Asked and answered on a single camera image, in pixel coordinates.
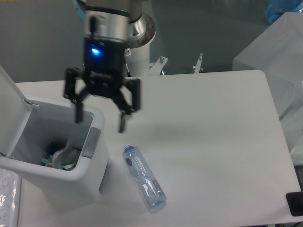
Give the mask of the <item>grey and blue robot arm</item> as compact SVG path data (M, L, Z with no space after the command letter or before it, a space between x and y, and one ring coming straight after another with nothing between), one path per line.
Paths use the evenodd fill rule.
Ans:
M83 69L68 68L64 98L75 105L75 122L83 120L88 95L111 99L120 110L119 132L142 106L140 77L150 73L153 19L140 0L76 0L84 15Z

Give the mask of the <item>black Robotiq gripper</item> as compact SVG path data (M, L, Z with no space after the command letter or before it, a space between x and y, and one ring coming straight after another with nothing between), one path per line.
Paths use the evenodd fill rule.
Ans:
M125 40L117 38L84 38L84 75L78 68L67 68L63 97L75 105L75 122L83 120L83 100L88 92L113 99L120 111L118 132L126 131L127 121L141 109L141 80L123 79ZM76 93L76 83L82 79L86 86Z

